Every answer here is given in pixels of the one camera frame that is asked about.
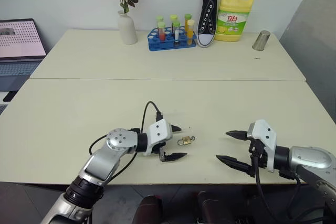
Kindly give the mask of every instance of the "laptop keyboard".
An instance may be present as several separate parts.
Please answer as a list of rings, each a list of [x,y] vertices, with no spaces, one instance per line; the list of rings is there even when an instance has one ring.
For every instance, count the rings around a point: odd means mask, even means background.
[[[0,105],[0,115],[2,114],[2,112],[4,112],[6,107],[7,107],[7,104],[1,104]]]
[[[0,76],[25,76],[33,73],[39,62],[0,64]]]

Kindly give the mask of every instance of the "green cap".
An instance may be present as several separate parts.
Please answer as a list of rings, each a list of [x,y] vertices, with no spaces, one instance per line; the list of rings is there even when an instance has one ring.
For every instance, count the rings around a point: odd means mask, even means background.
[[[191,19],[191,14],[189,14],[189,13],[184,14],[184,19],[186,19],[186,20]]]
[[[158,28],[164,28],[164,26],[166,25],[164,22],[160,21],[157,23]]]
[[[170,20],[171,21],[177,20],[177,15],[170,15]]]
[[[175,27],[177,27],[177,26],[180,26],[180,22],[178,21],[178,20],[175,20],[174,22],[173,22],[173,26],[175,26]]]
[[[156,22],[160,22],[160,21],[163,21],[163,17],[162,16],[157,16],[156,17]]]

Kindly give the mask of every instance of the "blue test tube rack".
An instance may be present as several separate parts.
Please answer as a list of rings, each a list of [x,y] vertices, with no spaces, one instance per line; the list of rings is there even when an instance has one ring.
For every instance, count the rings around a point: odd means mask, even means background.
[[[179,49],[179,48],[188,48],[188,47],[196,47],[195,39],[196,35],[194,32],[193,39],[191,45],[187,43],[187,35],[184,30],[184,26],[180,27],[180,35],[178,37],[178,44],[174,43],[174,37],[172,35],[172,28],[165,27],[164,28],[166,36],[164,41],[160,41],[158,29],[154,28],[147,35],[148,39],[148,47],[150,51],[159,51],[159,50],[168,50],[168,49]]]

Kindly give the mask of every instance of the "orange liquid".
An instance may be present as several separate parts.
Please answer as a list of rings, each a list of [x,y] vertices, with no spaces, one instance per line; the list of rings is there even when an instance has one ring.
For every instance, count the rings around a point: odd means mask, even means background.
[[[160,41],[164,41],[166,39],[166,34],[164,32],[159,33],[159,39]]]
[[[187,31],[188,31],[188,20],[185,19],[184,20],[184,32],[187,33]]]
[[[193,43],[193,40],[192,40],[193,36],[194,36],[193,27],[188,27],[188,32],[187,32],[188,45],[191,45]]]

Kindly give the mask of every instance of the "white table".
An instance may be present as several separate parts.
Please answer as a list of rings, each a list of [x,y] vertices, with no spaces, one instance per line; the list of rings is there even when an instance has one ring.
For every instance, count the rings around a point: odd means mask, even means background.
[[[257,33],[208,48],[149,51],[147,34],[124,45],[118,31],[68,30],[32,78],[305,81],[274,35],[264,51],[252,49]]]
[[[187,152],[161,163],[139,154],[115,184],[255,183],[216,159],[216,154],[250,162],[249,143],[224,133],[247,130],[265,119],[278,133],[278,145],[336,150],[336,126],[302,81],[141,81],[30,79],[0,117],[0,181],[68,184],[85,163],[88,147],[110,130],[139,127],[148,100],[172,124],[183,128],[166,146],[168,154]],[[154,122],[148,110],[146,125]],[[186,135],[188,146],[176,141]],[[123,167],[131,158],[123,158]],[[261,171],[262,183],[290,183]]]

